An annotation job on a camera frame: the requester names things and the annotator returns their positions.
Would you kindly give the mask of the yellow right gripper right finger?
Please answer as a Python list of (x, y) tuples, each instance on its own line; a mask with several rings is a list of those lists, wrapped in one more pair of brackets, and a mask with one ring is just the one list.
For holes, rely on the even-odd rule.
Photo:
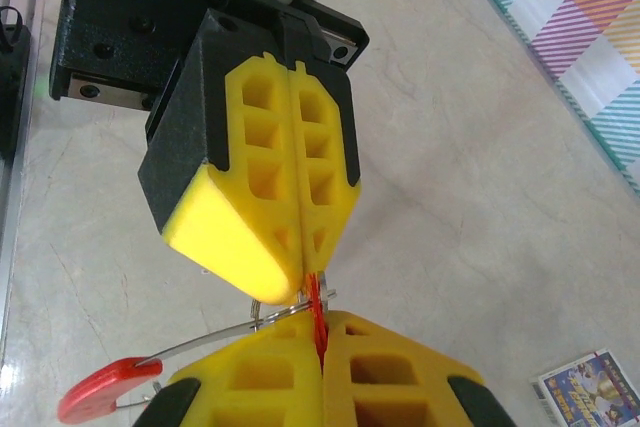
[(513, 426), (478, 372), (346, 311), (330, 311), (326, 426)]

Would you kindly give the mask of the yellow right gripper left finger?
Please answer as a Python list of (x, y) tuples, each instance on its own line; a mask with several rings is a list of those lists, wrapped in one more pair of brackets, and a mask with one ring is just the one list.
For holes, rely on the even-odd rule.
[(295, 314), (178, 370), (134, 424), (323, 425), (313, 316)]

